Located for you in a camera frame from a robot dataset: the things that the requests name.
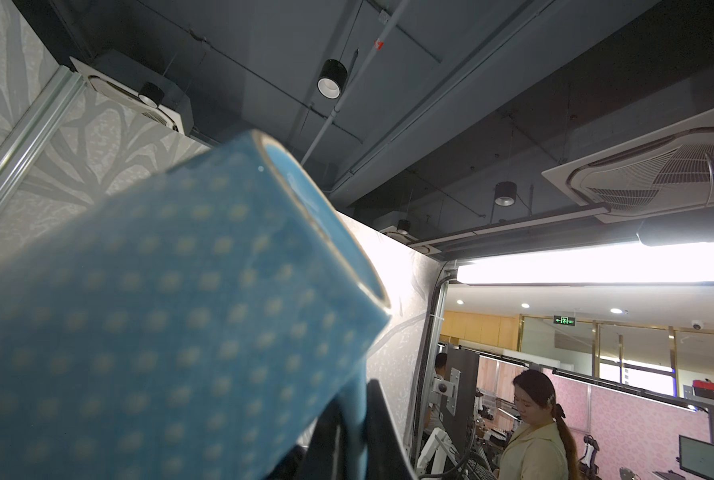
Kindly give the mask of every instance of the exit sign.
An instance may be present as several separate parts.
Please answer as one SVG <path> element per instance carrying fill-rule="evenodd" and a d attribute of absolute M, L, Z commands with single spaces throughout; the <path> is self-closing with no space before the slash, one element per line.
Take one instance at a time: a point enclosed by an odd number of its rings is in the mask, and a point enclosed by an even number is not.
<path fill-rule="evenodd" d="M 576 317 L 555 315 L 554 322 L 557 323 L 558 325 L 575 325 Z"/>

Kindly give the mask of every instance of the wooden wall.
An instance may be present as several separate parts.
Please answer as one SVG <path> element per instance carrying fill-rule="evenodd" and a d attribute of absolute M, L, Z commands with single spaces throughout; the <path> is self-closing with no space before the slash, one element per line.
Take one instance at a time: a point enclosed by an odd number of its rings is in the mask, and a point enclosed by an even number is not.
<path fill-rule="evenodd" d="M 516 350 L 519 324 L 519 316 L 495 316 L 446 310 L 440 334 L 450 337 L 450 341 L 468 340 Z"/>

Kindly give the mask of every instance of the person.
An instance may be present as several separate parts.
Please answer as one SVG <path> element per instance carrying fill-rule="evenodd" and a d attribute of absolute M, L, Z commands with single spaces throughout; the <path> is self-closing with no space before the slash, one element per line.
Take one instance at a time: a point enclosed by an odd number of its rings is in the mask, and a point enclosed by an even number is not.
<path fill-rule="evenodd" d="M 538 370 L 525 370 L 512 383 L 523 424 L 501 456 L 498 480 L 578 480 L 576 443 L 552 380 Z"/>
<path fill-rule="evenodd" d="M 445 367 L 448 365 L 448 354 L 438 353 L 435 357 L 435 378 L 445 379 Z M 437 392 L 429 393 L 429 408 L 426 411 L 424 421 L 424 433 L 428 436 L 436 427 L 442 428 L 440 420 L 440 400 L 441 396 Z"/>

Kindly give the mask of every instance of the ceiling air conditioner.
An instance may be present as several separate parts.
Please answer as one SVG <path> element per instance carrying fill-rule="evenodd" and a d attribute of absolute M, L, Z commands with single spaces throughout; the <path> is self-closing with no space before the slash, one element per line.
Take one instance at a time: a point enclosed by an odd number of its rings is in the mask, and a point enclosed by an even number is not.
<path fill-rule="evenodd" d="M 714 109 L 543 172 L 579 205 L 607 203 L 607 223 L 714 206 Z"/>
<path fill-rule="evenodd" d="M 113 50 L 96 58 L 92 67 L 76 58 L 71 61 L 95 91 L 181 134 L 188 136 L 191 132 L 194 122 L 189 97 L 157 72 Z M 159 105 L 141 100 L 139 93 L 146 83 L 164 93 Z"/>

